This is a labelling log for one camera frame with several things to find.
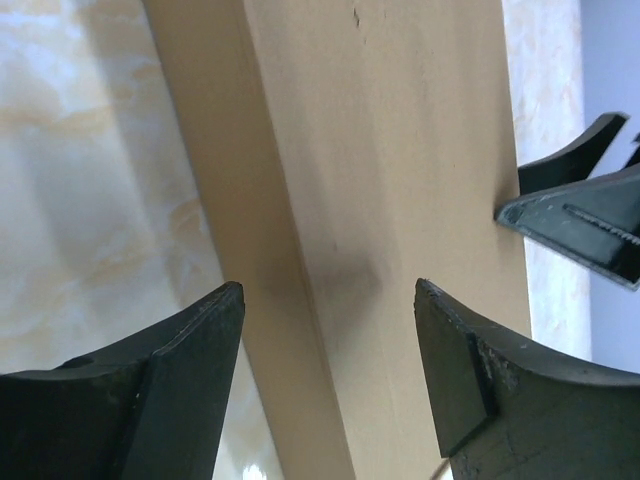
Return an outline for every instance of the white marble surface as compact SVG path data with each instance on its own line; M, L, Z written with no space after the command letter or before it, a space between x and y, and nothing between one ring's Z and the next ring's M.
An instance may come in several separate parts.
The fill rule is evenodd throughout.
M222 282L140 0L0 0L0 66L0 371ZM215 478L282 478L244 348Z

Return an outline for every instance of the gray wall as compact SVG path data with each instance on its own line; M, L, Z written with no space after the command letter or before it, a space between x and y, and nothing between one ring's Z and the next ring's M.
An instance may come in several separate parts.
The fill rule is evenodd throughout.
M606 111L631 119L594 174L617 170L634 150L640 132L640 1L582 0L585 121ZM593 361L640 372L640 292L593 275Z

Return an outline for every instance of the wooden board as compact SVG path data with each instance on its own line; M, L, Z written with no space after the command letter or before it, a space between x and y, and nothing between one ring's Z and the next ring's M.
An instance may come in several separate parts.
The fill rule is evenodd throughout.
M147 9L285 476L427 477L416 279L529 329L500 0Z

